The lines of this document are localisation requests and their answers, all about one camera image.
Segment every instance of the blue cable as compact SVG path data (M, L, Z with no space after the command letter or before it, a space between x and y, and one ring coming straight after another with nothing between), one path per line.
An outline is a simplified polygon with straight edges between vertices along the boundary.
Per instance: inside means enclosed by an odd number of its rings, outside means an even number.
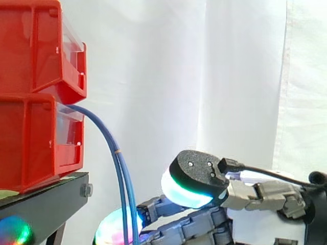
M126 189L127 189L129 206L131 210L133 245L139 245L138 227L137 227L137 209L136 209L134 189L125 159L123 157L123 154L120 152L116 140L114 139L110 131L107 129L107 127L104 125L104 123L101 121L101 119L98 118L94 113L77 105L69 105L68 107L86 115L91 121L95 123L95 125L99 128L99 130L105 137L111 151L111 155L114 161L114 165L118 177L119 189L121 194L122 212L123 212L124 244L125 245L128 244L128 227L127 227L126 197L125 197L124 183L123 183L121 171L123 172Z

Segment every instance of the black shelf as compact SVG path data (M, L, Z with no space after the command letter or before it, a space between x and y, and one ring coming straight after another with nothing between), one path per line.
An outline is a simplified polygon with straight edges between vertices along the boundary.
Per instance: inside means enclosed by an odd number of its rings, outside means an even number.
M33 244L40 244L87 203L87 184L88 173L73 173L46 188L0 200L0 219L19 216L31 226Z

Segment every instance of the bolt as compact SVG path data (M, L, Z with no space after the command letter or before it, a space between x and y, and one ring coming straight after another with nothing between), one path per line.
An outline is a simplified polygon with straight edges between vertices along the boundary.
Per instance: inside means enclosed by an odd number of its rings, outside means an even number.
M92 194L93 194L93 185L92 184L85 184L83 186L83 192L82 193L83 193L83 196L85 198L91 197Z

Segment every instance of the rainbow light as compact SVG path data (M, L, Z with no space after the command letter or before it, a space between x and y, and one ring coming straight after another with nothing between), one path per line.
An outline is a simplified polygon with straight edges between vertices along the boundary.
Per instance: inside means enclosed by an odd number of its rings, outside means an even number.
M132 218L127 206L128 242L133 241ZM142 220L137 215L138 234L142 230ZM123 212L118 209L109 214L99 225L95 236L96 245L124 245Z
M0 220L0 244L25 245L32 236L31 227L21 218L11 216Z
M212 197L204 194L191 192L180 185L171 177L169 169L165 171L161 179L161 188L165 196L183 207L201 208L212 201Z

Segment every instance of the red storage bin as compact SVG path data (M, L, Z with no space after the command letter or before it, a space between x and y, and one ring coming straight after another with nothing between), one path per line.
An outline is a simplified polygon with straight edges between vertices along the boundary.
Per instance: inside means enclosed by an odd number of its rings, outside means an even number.
M58 0L0 0L2 93L48 93L62 104L86 98L86 46Z
M20 193L83 166L83 114L48 94L0 95L0 190Z

